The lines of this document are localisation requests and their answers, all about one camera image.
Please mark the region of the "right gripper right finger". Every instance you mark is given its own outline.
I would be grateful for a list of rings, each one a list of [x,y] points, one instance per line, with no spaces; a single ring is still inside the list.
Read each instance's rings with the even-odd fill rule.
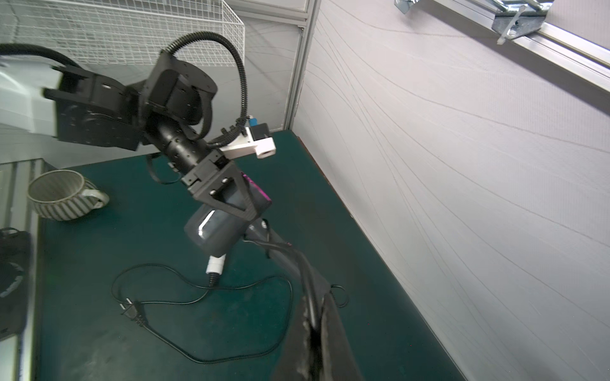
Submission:
[[[322,302],[320,326],[322,370],[321,380],[363,380],[362,372],[352,353],[346,330],[331,293]]]

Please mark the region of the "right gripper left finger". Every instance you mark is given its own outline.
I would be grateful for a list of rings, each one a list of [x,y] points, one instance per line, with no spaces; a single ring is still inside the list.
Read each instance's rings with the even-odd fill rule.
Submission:
[[[295,308],[294,318],[284,340],[281,356],[271,380],[318,380],[319,362],[314,354],[312,328],[305,298]]]

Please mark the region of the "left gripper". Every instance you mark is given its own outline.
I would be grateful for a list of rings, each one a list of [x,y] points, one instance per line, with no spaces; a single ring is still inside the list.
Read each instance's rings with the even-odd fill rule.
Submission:
[[[245,221],[257,217],[254,198],[241,170],[219,149],[212,150],[181,181],[198,202]]]

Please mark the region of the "black hair dryer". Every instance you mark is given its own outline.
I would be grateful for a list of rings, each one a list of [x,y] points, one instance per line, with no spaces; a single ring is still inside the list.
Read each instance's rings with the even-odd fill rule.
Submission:
[[[257,211],[266,211],[271,206],[271,199],[246,174],[243,174],[243,177],[254,198]],[[271,241],[273,244],[288,244],[279,234],[271,230],[269,222],[266,222],[266,228],[263,225],[262,217],[247,222],[203,204],[188,220],[184,231],[204,254],[215,257],[228,254],[244,236],[246,239]],[[270,249],[268,257],[295,279],[301,281],[300,270],[294,256]],[[330,283],[314,268],[311,270],[311,274],[316,295],[322,298],[325,293],[330,291]]]

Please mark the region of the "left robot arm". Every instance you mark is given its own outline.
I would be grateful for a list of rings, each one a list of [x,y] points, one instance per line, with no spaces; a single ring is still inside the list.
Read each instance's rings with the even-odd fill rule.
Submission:
[[[208,140],[217,85],[180,60],[182,48],[215,42],[232,56],[241,88],[240,114],[220,137]],[[186,34],[164,47],[149,77],[124,85],[87,71],[67,56],[35,44],[3,44],[1,121],[58,141],[134,151],[156,147],[192,198],[250,222],[260,216],[249,181],[222,152],[246,131],[248,89],[238,49],[209,31]]]

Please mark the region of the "white hair dryer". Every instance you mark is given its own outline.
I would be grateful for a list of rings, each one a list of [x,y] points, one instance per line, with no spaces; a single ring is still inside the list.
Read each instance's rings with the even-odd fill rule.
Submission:
[[[220,276],[223,273],[227,255],[220,257],[209,256],[206,274]]]

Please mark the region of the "green table mat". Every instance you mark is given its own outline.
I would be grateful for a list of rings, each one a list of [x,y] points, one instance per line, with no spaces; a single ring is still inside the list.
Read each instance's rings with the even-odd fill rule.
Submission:
[[[308,256],[344,304],[341,318],[368,380],[459,380],[462,373],[350,216],[299,138],[239,167],[272,199],[271,227]],[[268,380],[300,284],[259,247],[228,255],[206,295],[208,258],[184,225],[198,204],[152,181],[141,157],[79,167],[111,198],[42,240],[41,380]]]

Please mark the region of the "striped ceramic mug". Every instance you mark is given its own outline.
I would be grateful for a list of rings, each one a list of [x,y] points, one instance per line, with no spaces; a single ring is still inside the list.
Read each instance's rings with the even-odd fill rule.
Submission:
[[[30,183],[27,196],[39,216],[58,222],[84,217],[110,201],[105,192],[73,170],[43,173]]]

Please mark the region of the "small metal hook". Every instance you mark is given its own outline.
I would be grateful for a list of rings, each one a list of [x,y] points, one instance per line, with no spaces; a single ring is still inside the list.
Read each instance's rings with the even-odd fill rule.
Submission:
[[[419,0],[394,0],[394,5],[402,14],[406,14],[418,2]]]

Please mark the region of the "metal double hook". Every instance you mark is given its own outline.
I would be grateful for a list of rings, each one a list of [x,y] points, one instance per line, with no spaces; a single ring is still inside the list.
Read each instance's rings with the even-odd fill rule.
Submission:
[[[537,32],[546,21],[554,1],[489,1],[497,8],[492,30],[500,37],[498,45]]]

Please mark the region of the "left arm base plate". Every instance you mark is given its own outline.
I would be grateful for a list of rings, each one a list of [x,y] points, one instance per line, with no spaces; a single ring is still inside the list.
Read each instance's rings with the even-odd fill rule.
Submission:
[[[31,236],[1,228],[1,340],[21,333],[28,310]]]

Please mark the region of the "horizontal aluminium rail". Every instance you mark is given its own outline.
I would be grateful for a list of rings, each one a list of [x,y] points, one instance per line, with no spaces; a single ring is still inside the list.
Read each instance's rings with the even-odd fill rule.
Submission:
[[[497,8],[489,1],[440,1],[439,4],[487,30],[492,30]],[[537,32],[518,37],[511,42],[548,60],[559,68],[567,70],[589,84],[609,92],[609,50],[607,48],[551,25],[547,21]]]

